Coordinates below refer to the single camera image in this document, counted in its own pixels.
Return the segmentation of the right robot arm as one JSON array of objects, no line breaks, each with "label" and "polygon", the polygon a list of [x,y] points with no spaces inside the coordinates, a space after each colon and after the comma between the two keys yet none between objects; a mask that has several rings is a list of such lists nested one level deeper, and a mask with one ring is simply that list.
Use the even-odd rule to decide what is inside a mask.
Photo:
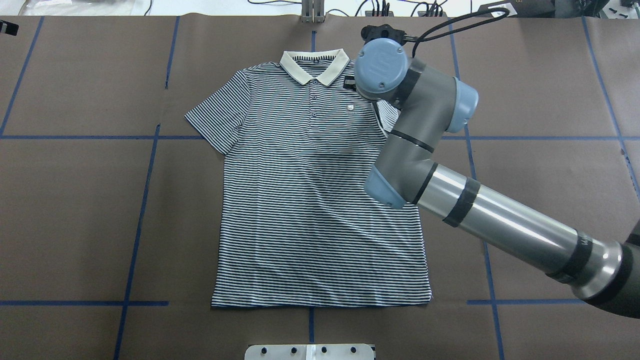
[{"label": "right robot arm", "polygon": [[624,243],[598,240],[434,161],[444,133],[473,116],[478,92],[455,76],[411,59],[398,41],[366,41],[354,66],[362,98],[400,111],[365,182],[388,207],[412,204],[450,227],[569,285],[588,305],[637,319],[640,313],[639,228]]}]

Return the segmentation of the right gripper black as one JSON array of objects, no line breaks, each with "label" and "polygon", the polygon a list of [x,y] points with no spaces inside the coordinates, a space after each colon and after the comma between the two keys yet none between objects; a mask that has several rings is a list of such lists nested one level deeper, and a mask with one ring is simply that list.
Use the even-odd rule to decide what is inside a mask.
[{"label": "right gripper black", "polygon": [[357,85],[355,81],[354,75],[345,75],[343,76],[343,89],[348,91],[357,91]]}]

